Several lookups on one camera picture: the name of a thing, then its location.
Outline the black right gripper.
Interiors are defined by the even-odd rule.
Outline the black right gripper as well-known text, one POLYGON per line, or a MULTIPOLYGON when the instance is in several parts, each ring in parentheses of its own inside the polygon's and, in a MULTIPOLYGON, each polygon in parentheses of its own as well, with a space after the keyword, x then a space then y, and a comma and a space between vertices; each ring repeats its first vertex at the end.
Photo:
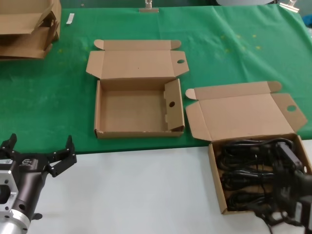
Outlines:
POLYGON ((275 172, 273 199, 280 211, 294 212, 300 198, 312 195, 312 175, 303 173, 302 162, 285 142, 277 143, 276 149, 292 171, 278 170, 275 172))

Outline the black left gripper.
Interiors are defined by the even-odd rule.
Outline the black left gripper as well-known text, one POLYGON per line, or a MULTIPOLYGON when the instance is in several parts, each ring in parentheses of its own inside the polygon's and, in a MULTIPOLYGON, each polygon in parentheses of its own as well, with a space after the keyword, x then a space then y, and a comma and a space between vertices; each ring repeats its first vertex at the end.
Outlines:
MULTIPOLYGON (((12 159, 16 134, 11 134, 8 140, 0 145, 0 159, 12 159)), ((69 135, 65 148, 50 154, 26 153, 17 157, 18 195, 13 209, 21 212, 27 218, 42 218, 35 209, 41 191, 45 185, 48 173, 57 177, 77 163, 77 155, 72 136, 69 135)))

